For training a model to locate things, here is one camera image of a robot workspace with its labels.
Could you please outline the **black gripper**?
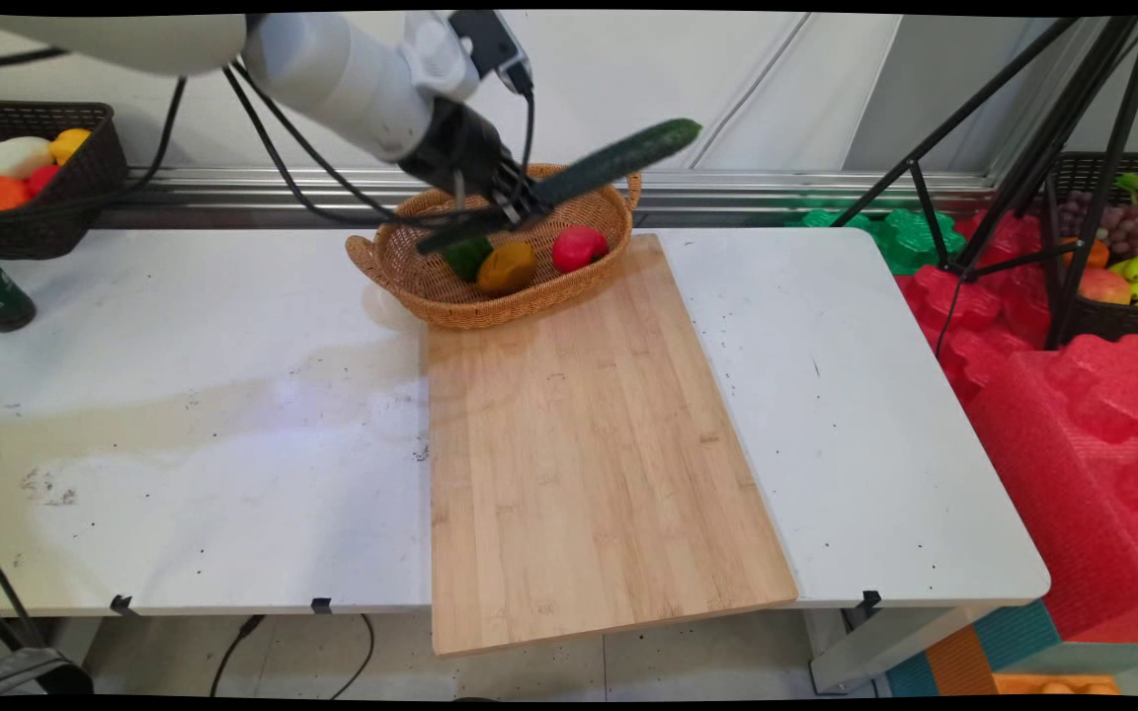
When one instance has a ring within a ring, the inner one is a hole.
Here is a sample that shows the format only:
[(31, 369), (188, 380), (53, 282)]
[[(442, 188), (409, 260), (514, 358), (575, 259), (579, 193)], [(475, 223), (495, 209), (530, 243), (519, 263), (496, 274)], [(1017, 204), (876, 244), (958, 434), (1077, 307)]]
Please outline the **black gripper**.
[(498, 130), (465, 104), (439, 96), (423, 139), (396, 165), (426, 185), (455, 195), (490, 199), (483, 214), (488, 231), (520, 231), (542, 220), (554, 202), (541, 195), (541, 182), (512, 158)]

